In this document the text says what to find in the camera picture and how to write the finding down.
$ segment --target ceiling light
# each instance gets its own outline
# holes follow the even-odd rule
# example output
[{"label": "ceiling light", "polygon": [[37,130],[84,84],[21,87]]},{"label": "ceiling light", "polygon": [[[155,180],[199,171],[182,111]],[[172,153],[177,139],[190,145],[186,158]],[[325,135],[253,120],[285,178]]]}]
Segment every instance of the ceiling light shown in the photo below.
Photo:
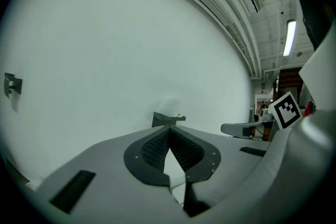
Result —
[{"label": "ceiling light", "polygon": [[290,53],[290,49],[292,48],[294,40],[295,28],[296,28],[296,21],[294,20],[287,21],[287,38],[283,56],[288,56]]}]

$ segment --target metal bracket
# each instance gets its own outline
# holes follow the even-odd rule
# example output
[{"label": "metal bracket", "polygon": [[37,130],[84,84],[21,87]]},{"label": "metal bracket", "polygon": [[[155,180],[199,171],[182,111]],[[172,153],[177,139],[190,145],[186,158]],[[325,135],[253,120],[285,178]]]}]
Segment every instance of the metal bracket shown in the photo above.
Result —
[{"label": "metal bracket", "polygon": [[9,95],[12,93],[12,90],[16,91],[18,94],[21,94],[22,89],[22,79],[17,79],[14,74],[5,73],[4,81],[4,91],[5,95],[9,98]]},{"label": "metal bracket", "polygon": [[164,126],[164,125],[176,125],[177,121],[185,121],[186,117],[177,116],[177,117],[168,117],[160,113],[154,112],[152,127]]}]

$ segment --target ceiling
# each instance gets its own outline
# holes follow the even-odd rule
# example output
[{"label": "ceiling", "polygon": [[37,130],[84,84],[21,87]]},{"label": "ceiling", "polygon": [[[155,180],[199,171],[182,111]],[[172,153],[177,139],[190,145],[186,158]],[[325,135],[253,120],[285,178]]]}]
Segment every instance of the ceiling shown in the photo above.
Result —
[{"label": "ceiling", "polygon": [[[255,5],[251,0],[193,1],[223,29],[252,80],[273,82],[280,69],[303,66],[313,53],[298,0],[254,0]],[[297,29],[291,53],[283,57],[290,19],[297,21]]]}]

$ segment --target white panel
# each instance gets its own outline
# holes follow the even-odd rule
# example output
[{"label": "white panel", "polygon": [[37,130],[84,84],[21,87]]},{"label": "white panel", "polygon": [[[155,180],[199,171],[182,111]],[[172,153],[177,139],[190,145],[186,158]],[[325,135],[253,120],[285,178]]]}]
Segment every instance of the white panel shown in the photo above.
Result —
[{"label": "white panel", "polygon": [[0,71],[23,79],[17,107],[0,95],[0,128],[29,179],[90,145],[151,127],[166,97],[182,124],[220,134],[246,122],[248,74],[190,0],[25,0],[5,22]]},{"label": "white panel", "polygon": [[336,110],[336,22],[299,74],[319,110]]}]

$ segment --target white backdrop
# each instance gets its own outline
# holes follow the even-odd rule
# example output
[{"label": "white backdrop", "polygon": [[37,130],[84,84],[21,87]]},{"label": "white backdrop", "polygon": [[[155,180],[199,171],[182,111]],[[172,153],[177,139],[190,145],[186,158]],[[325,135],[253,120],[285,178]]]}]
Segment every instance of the white backdrop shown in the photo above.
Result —
[{"label": "white backdrop", "polygon": [[251,85],[215,23],[190,0],[22,0],[3,22],[0,130],[18,169],[40,179],[90,145],[151,127],[167,97],[184,125],[246,122]]}]

